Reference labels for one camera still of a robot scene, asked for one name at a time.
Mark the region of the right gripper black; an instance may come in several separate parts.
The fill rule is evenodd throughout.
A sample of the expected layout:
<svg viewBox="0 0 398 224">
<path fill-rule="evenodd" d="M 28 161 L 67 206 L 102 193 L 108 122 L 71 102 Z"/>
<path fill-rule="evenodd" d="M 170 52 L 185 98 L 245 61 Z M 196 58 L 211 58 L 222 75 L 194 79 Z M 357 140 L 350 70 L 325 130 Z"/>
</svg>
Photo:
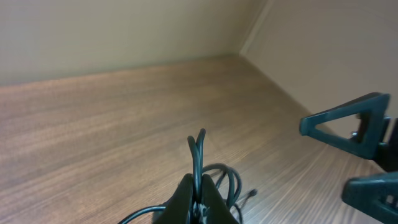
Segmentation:
<svg viewBox="0 0 398 224">
<path fill-rule="evenodd" d="M 385 115 L 389 100 L 389 94 L 368 93 L 302 118 L 299 132 L 302 136 L 309 136 L 363 159 L 373 159 L 382 170 L 388 172 L 347 180 L 341 199 L 382 223 L 397 224 L 397 119 L 389 141 L 381 142 L 389 122 L 389 117 Z M 359 116 L 360 123 L 350 138 L 328 134 L 317 128 L 319 124 L 351 115 Z"/>
</svg>

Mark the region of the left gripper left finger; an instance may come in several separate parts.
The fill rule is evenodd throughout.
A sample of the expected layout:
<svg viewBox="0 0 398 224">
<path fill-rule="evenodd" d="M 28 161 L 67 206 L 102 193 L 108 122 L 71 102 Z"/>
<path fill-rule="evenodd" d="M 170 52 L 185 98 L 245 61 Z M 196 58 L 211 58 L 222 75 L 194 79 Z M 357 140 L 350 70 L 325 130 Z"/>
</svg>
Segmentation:
<svg viewBox="0 0 398 224">
<path fill-rule="evenodd" d="M 165 210 L 153 224 L 187 224 L 191 220 L 193 205 L 193 176 L 185 174 L 176 191 L 169 199 Z"/>
</svg>

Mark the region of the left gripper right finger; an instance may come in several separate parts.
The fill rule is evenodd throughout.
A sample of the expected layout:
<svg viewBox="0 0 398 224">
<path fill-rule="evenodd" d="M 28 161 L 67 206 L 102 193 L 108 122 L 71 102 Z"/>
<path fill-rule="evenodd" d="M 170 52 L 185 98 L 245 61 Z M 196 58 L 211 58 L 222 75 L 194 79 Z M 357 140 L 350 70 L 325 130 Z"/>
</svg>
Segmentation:
<svg viewBox="0 0 398 224">
<path fill-rule="evenodd" d="M 205 224 L 238 224 L 230 213 L 212 178 L 204 174 L 201 184 L 201 204 L 205 206 L 202 222 Z"/>
</svg>

